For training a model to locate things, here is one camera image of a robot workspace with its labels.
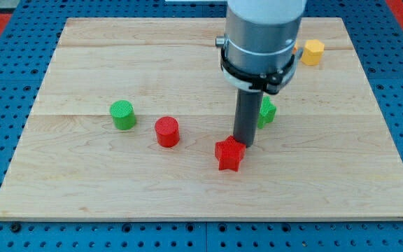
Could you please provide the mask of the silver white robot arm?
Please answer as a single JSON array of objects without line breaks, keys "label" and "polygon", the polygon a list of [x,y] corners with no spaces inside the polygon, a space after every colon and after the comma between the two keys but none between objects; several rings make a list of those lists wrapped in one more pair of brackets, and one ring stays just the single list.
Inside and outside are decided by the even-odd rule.
[{"label": "silver white robot arm", "polygon": [[216,39],[224,77],[246,92],[278,94],[294,76],[294,52],[306,0],[228,0]]}]

